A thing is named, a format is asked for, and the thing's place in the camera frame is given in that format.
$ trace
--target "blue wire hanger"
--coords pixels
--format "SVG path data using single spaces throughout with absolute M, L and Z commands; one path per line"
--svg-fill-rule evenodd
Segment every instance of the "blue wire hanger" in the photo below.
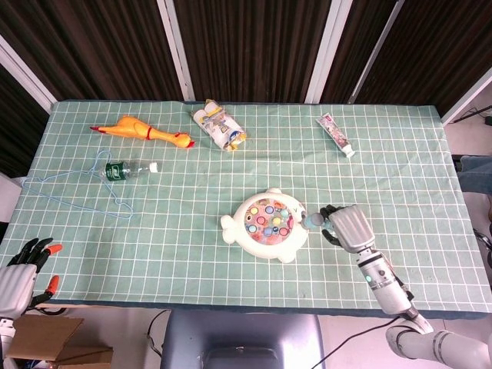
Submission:
M 99 173 L 96 169 L 98 166 L 99 158 L 101 157 L 101 155 L 106 154 L 106 153 L 108 154 L 108 162 L 110 162 L 111 161 L 111 152 L 109 150 L 100 150 L 100 152 L 98 152 L 97 156 L 95 157 L 94 165 L 92 165 L 92 167 L 88 171 L 66 171 L 64 173 L 58 173 L 57 175 L 50 175 L 50 176 L 45 177 L 43 179 L 41 179 L 40 177 L 26 177 L 22 180 L 22 188 L 26 189 L 27 191 L 31 191 L 31 192 L 34 192 L 36 194 L 39 194 L 39 195 L 41 195 L 45 198 L 48 198 L 50 200 L 57 201 L 61 204 L 67 205 L 67 206 L 72 206 L 74 208 L 77 208 L 77 209 L 80 209 L 83 211 L 91 211 L 94 213 L 106 214 L 106 215 L 109 215 L 110 217 L 114 217 L 114 218 L 130 220 L 134 214 L 133 208 L 128 203 L 123 202 L 123 200 L 121 200 L 121 199 L 118 199 L 118 196 L 116 195 L 116 193 L 112 190 L 112 188 L 110 187 L 110 185 L 106 181 L 102 180 L 101 176 L 99 175 Z M 121 206 L 126 207 L 130 211 L 130 213 L 120 215 L 119 212 L 102 211 L 102 210 L 98 210 L 96 208 L 88 208 L 85 206 L 76 205 L 76 204 L 73 204 L 71 202 L 63 201 L 61 198 L 57 198 L 57 197 L 51 196 L 49 194 L 43 194 L 42 192 L 36 191 L 36 190 L 29 187 L 29 185 L 33 185 L 34 183 L 44 184 L 45 182 L 48 182 L 48 181 L 52 180 L 53 178 L 69 176 L 69 175 L 72 175 L 74 173 L 80 173 L 82 175 L 91 175 L 92 177 L 96 177 L 97 179 L 99 179 L 99 181 L 101 181 L 102 184 L 108 189 L 109 194 L 115 200 L 115 204 L 118 206 L 121 205 Z

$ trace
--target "black curtain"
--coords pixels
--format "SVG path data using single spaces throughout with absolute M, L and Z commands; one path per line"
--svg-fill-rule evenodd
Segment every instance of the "black curtain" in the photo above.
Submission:
M 491 19 L 490 0 L 406 1 L 356 102 L 445 114 L 492 67 Z
M 45 130 L 48 113 L 0 65 L 0 171 L 27 175 Z
M 0 0 L 0 34 L 58 100 L 183 99 L 155 0 Z
M 197 100 L 304 102 L 330 2 L 177 0 Z
M 354 0 L 321 103 L 347 103 L 396 0 Z

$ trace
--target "chair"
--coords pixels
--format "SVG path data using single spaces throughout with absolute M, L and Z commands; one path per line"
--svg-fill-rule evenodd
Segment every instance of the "chair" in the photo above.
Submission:
M 178 310 L 169 317 L 161 369 L 299 369 L 322 357 L 316 315 Z

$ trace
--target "robotic arm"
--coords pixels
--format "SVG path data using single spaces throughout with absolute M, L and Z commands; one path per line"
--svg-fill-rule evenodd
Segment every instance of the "robotic arm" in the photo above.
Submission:
M 45 293 L 32 297 L 39 271 L 50 255 L 62 249 L 60 244 L 45 248 L 52 241 L 53 238 L 30 240 L 6 267 L 0 268 L 0 368 L 15 335 L 14 320 L 49 300 L 58 288 L 59 276 L 55 275 Z
M 401 316 L 401 320 L 386 333 L 395 354 L 409 359 L 438 361 L 453 369 L 492 368 L 492 336 L 487 345 L 449 331 L 434 332 L 411 303 L 411 292 L 396 276 L 386 257 L 374 248 L 374 232 L 357 205 L 346 208 L 328 205 L 320 213 L 305 217 L 303 225 L 306 228 L 322 226 L 323 236 L 329 242 L 358 255 L 357 266 L 382 310 L 389 315 Z

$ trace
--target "blue cloth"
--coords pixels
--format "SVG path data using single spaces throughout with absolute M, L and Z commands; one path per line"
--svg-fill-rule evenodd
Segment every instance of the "blue cloth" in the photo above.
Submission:
M 463 156 L 458 180 L 462 192 L 492 194 L 492 156 Z

